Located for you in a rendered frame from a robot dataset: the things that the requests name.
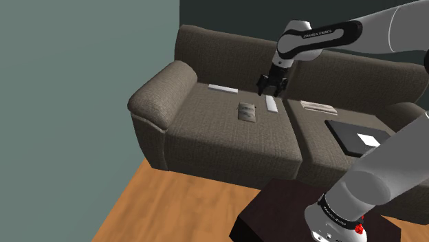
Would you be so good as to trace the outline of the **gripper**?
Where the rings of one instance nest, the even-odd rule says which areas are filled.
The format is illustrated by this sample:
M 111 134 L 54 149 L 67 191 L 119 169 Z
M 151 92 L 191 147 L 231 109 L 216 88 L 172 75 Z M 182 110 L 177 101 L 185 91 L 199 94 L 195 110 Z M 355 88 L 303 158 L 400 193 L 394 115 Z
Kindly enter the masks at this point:
M 288 67 L 279 67 L 272 64 L 268 75 L 261 74 L 256 86 L 258 87 L 258 95 L 262 96 L 263 91 L 266 87 L 276 87 L 273 97 L 278 97 L 282 91 L 284 91 L 288 84 L 287 74 Z

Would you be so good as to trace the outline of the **short white remote control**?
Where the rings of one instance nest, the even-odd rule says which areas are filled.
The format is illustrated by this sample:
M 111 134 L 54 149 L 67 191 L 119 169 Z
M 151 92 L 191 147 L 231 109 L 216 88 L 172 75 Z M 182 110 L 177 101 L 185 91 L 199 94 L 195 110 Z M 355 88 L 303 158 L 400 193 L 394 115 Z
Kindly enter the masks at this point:
M 276 106 L 276 101 L 273 96 L 266 96 L 265 97 L 265 104 L 267 107 L 267 110 L 273 113 L 278 112 L 278 108 Z

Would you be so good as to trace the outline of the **long white remote control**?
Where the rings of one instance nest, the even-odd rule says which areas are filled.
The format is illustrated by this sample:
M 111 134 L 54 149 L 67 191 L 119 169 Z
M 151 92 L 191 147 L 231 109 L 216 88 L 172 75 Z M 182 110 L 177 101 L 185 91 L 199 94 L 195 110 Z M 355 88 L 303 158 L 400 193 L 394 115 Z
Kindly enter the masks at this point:
M 224 86 L 214 85 L 214 84 L 209 84 L 208 88 L 213 89 L 213 90 L 217 90 L 217 91 L 224 91 L 224 92 L 231 93 L 231 94 L 237 94 L 239 92 L 239 90 L 235 89 L 235 88 L 224 87 Z

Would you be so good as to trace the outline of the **beige flat book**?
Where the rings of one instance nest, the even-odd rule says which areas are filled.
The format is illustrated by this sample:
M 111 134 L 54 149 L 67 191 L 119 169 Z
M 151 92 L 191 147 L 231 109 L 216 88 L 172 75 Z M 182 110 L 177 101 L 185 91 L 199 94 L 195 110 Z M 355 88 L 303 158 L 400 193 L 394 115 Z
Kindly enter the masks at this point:
M 301 100 L 300 104 L 306 110 L 319 111 L 319 112 L 328 113 L 335 116 L 338 114 L 337 110 L 333 108 L 331 105 L 320 104 L 316 102 L 308 102 L 304 100 Z

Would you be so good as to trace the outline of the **brown fabric sofa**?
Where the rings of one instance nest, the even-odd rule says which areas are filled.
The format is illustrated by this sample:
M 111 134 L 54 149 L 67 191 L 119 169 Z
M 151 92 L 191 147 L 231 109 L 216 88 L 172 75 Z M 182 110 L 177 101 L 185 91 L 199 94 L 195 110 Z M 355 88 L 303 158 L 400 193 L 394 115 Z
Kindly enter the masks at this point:
M 138 143 L 151 167 L 250 188 L 273 179 L 331 187 L 354 159 L 325 124 L 335 120 L 393 135 L 424 110 L 429 86 L 421 65 L 325 50 L 296 61 L 277 113 L 257 94 L 276 44 L 183 25 L 175 59 L 129 99 Z M 238 89 L 227 93 L 208 85 Z M 331 105 L 338 114 L 309 111 L 300 101 Z M 238 119 L 240 102 L 254 104 L 256 122 Z

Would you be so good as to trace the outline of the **black laptop with white sticker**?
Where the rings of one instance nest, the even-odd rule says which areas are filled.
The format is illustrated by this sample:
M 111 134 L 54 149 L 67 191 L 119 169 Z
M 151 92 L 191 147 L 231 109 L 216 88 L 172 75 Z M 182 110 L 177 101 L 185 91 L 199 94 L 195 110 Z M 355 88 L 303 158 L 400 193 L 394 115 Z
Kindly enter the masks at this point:
M 367 151 L 377 148 L 391 136 L 383 130 L 365 126 L 347 124 L 334 120 L 325 120 L 327 128 L 339 144 L 343 153 L 352 157 L 361 157 Z

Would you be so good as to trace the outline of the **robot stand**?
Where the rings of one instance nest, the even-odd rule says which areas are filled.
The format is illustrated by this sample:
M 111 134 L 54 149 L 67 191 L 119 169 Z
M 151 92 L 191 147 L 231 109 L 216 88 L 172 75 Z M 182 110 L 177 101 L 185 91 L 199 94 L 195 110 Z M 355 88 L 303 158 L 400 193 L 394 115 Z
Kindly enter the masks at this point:
M 371 212 L 354 188 L 272 179 L 238 215 L 233 242 L 401 242 L 394 223 Z

